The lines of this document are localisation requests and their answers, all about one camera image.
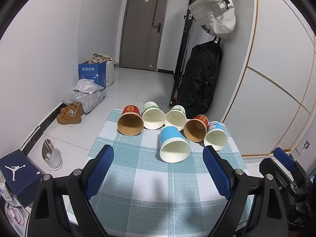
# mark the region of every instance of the black backpack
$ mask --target black backpack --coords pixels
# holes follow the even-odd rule
[[[214,95],[216,77],[222,61],[221,39],[198,44],[192,49],[181,85],[177,104],[192,119],[208,111]]]

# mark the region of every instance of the plaid tablecloth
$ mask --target plaid tablecloth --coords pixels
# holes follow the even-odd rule
[[[114,148],[106,178],[90,199],[105,230],[117,237],[207,236],[227,200],[219,195],[204,165],[204,147],[188,140],[190,155],[181,162],[166,163],[159,156],[160,130],[122,135],[117,131],[121,113],[117,109],[110,113],[87,158],[95,158],[105,144]],[[233,168],[247,172],[225,125],[223,128],[229,143],[219,155]],[[241,224],[246,222],[251,204],[248,198]],[[67,212],[74,218],[70,204]]]

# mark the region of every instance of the blue box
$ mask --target blue box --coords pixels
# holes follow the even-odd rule
[[[35,198],[43,174],[20,150],[1,158],[0,170],[21,205],[28,206]]]
[[[79,79],[93,80],[94,83],[105,87],[106,61],[100,64],[79,64]]]

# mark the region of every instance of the shoe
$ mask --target shoe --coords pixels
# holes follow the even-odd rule
[[[80,116],[82,116],[84,114],[81,103],[75,102],[75,101],[73,103],[70,103],[69,105],[67,105],[67,107],[62,108],[60,111],[60,114],[64,114],[65,111],[67,111],[70,107],[72,107],[73,110],[78,110]]]
[[[61,125],[79,124],[81,120],[79,111],[74,110],[71,106],[64,113],[57,115],[57,122]]]

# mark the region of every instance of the jumpman logo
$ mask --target jumpman logo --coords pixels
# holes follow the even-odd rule
[[[12,178],[12,180],[15,181],[15,179],[14,179],[15,171],[18,170],[19,168],[25,167],[25,165],[23,165],[23,166],[11,166],[11,167],[5,166],[5,167],[6,167],[7,169],[10,169],[10,170],[13,172],[13,178]]]

